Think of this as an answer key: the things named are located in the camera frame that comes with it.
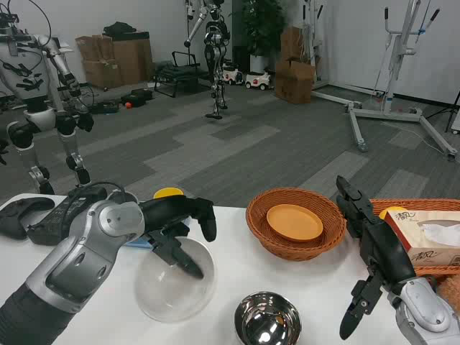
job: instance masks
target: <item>cardboard box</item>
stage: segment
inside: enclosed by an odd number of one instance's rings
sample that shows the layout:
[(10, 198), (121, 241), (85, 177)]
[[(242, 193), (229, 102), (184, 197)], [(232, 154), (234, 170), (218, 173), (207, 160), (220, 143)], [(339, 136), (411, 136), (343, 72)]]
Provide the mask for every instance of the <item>cardboard box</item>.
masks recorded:
[(123, 85), (120, 68), (115, 60), (83, 61), (86, 81), (98, 88), (117, 88)]
[(306, 63), (282, 61), (276, 64), (275, 95), (293, 104), (310, 103), (315, 69)]
[(414, 266), (460, 266), (460, 212), (389, 211), (385, 221)]
[(99, 60), (115, 60), (112, 38), (102, 34), (93, 35), (93, 37), (96, 39)]
[(150, 40), (115, 41), (113, 46), (124, 85), (141, 83), (152, 77)]
[(298, 27), (288, 27), (281, 34), (281, 60), (302, 57), (302, 32)]
[(80, 54), (85, 61), (98, 61), (99, 48), (97, 39), (91, 36), (81, 36), (75, 38)]

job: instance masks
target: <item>black device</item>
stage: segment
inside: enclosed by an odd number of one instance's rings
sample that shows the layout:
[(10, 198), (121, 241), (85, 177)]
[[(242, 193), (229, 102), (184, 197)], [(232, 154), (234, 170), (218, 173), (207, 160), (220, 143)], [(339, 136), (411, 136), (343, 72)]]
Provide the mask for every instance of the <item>black device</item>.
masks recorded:
[(359, 239), (359, 254), (367, 265), (369, 277), (359, 280), (351, 295), (353, 300), (340, 325), (340, 337), (347, 339), (363, 315), (376, 306), (383, 287), (399, 295), (404, 282), (416, 277), (414, 267), (403, 245), (391, 227), (374, 215), (370, 199), (343, 177), (337, 177), (337, 205), (347, 220), (351, 237)]
[(130, 104), (132, 104), (132, 106), (134, 108), (144, 106), (145, 103), (146, 103), (145, 100), (142, 97), (135, 96), (135, 95), (132, 95), (132, 94), (122, 96), (121, 97), (121, 102), (123, 104), (130, 103)]
[(33, 211), (46, 211), (55, 207), (55, 202), (49, 198), (20, 199), (5, 206), (0, 211), (0, 234), (10, 239), (26, 239), (27, 232), (21, 224), (21, 219)]
[(69, 236), (70, 225), (78, 214), (86, 210), (91, 204), (107, 198), (107, 191), (103, 187), (93, 187), (83, 191), (79, 198), (72, 202), (65, 217), (64, 226), (61, 228), (65, 209), (68, 207), (73, 193), (69, 193), (69, 196), (44, 217), (43, 220), (29, 226), (27, 236), (32, 242), (45, 246), (57, 246), (63, 239)]
[(117, 113), (118, 110), (119, 105), (115, 102), (98, 102), (90, 106), (90, 112), (92, 114), (112, 114)]
[(153, 99), (153, 91), (149, 90), (148, 88), (137, 88), (131, 91), (131, 94), (134, 96), (138, 96), (145, 101), (151, 101)]

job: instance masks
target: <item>cable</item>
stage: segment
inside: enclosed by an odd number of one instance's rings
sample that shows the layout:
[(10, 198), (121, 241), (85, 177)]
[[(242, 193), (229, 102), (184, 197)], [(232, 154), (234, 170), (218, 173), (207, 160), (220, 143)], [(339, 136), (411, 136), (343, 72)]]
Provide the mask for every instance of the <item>cable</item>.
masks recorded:
[(10, 12), (9, 9), (8, 9), (8, 7), (7, 7), (5, 4), (3, 4), (3, 3), (0, 3), (0, 12), (1, 12), (1, 13), (5, 13), (5, 12), (3, 12), (3, 9), (1, 9), (2, 6), (8, 11), (8, 14), (11, 14), (11, 12)]
[[(8, 4), (6, 5), (6, 7), (7, 7), (7, 9), (8, 9), (8, 12), (9, 12), (9, 4), (10, 4), (11, 2), (12, 2), (12, 0), (8, 0)], [(33, 2), (33, 0), (29, 0), (29, 2), (31, 2), (32, 4), (34, 4), (35, 7), (37, 7), (37, 8), (40, 10), (40, 12), (43, 13), (43, 15), (45, 16), (46, 21), (47, 21), (47, 23), (48, 23), (48, 31), (49, 31), (49, 33), (50, 33), (50, 35), (48, 36), (48, 41), (46, 41), (45, 44), (39, 45), (39, 46), (38, 46), (39, 48), (43, 48), (43, 47), (44, 47), (45, 45), (47, 45), (47, 44), (50, 42), (50, 40), (51, 40), (51, 23), (50, 23), (50, 20), (48, 19), (48, 16), (46, 15), (46, 13), (42, 10), (42, 8), (41, 8), (40, 6), (38, 6), (35, 2)]]
[(434, 147), (432, 144), (430, 144), (429, 142), (427, 142), (425, 140), (425, 138), (423, 138), (421, 135), (419, 135), (419, 133), (417, 132), (414, 132), (414, 131), (410, 131), (409, 129), (404, 129), (404, 128), (401, 128), (399, 126), (396, 126), (395, 124), (389, 124), (388, 122), (385, 122), (385, 121), (381, 121), (385, 126), (389, 126), (389, 127), (393, 127), (393, 128), (396, 128), (396, 129), (399, 129), (401, 131), (404, 131), (404, 132), (409, 132), (409, 133), (412, 133), (414, 134), (415, 136), (419, 137), (422, 142), (424, 142), (426, 144), (426, 146), (429, 146), (431, 147), (433, 150), (436, 150), (438, 151), (439, 153), (441, 153), (442, 155), (444, 155), (444, 152), (442, 152), (440, 149), (438, 149), (437, 147)]
[(91, 187), (94, 187), (95, 185), (114, 185), (115, 187), (117, 187), (121, 191), (121, 196), (123, 198), (123, 202), (126, 203), (127, 195), (126, 195), (126, 192), (125, 192), (124, 188), (121, 187), (120, 185), (118, 185), (116, 183), (113, 183), (113, 182), (109, 182), (109, 181), (101, 181), (101, 182), (90, 183), (89, 185), (86, 185), (85, 187), (83, 187), (81, 189), (78, 189), (75, 192), (74, 196), (69, 200), (69, 204), (67, 205), (67, 207), (64, 210), (63, 219), (62, 219), (62, 221), (60, 223), (60, 233), (61, 234), (64, 232), (64, 224), (65, 224), (65, 219), (67, 217), (67, 212), (69, 212), (69, 209), (72, 206), (72, 204), (75, 202), (75, 200), (78, 199), (78, 197), (81, 195), (82, 192), (84, 192), (85, 190), (88, 190)]

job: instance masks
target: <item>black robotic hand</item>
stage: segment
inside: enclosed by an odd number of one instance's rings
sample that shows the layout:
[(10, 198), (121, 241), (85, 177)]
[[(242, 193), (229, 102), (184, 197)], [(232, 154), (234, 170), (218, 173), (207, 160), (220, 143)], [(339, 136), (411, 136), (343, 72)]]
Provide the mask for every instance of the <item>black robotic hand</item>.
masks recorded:
[(190, 229), (182, 221), (191, 216), (198, 220), (204, 238), (216, 239), (216, 217), (212, 201), (174, 195), (140, 203), (145, 219), (144, 237), (152, 245), (152, 251), (169, 265), (177, 265), (197, 279), (203, 279), (201, 268), (180, 246), (177, 236), (187, 236)]
[(146, 201), (139, 206), (145, 217), (146, 231), (167, 229), (191, 216), (198, 220), (206, 241), (216, 239), (216, 217), (210, 200), (174, 195)]
[(78, 83), (78, 80), (75, 78), (75, 76), (72, 73), (69, 73), (66, 75), (60, 74), (59, 79), (62, 84), (68, 87), (69, 93), (72, 97), (81, 96), (80, 84)]
[(6, 140), (0, 139), (0, 163), (6, 165), (6, 161), (2, 157), (2, 155), (6, 155), (8, 153), (5, 148), (8, 146), (8, 142)]
[(360, 256), (369, 277), (359, 280), (351, 292), (353, 300), (340, 325), (340, 337), (347, 339), (359, 325), (363, 315), (369, 315), (382, 295), (381, 287), (396, 293), (405, 282), (415, 277), (409, 256), (390, 226), (374, 215), (374, 206), (361, 190), (343, 177), (337, 177), (337, 205), (347, 220), (351, 237), (359, 239)]

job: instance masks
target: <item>tissue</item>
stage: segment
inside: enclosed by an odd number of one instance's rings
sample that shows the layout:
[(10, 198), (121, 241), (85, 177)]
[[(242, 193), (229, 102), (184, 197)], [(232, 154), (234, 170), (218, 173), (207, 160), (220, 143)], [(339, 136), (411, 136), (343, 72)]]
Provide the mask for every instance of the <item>tissue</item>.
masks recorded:
[(460, 247), (460, 224), (452, 226), (424, 224), (422, 228), (428, 240), (446, 246)]

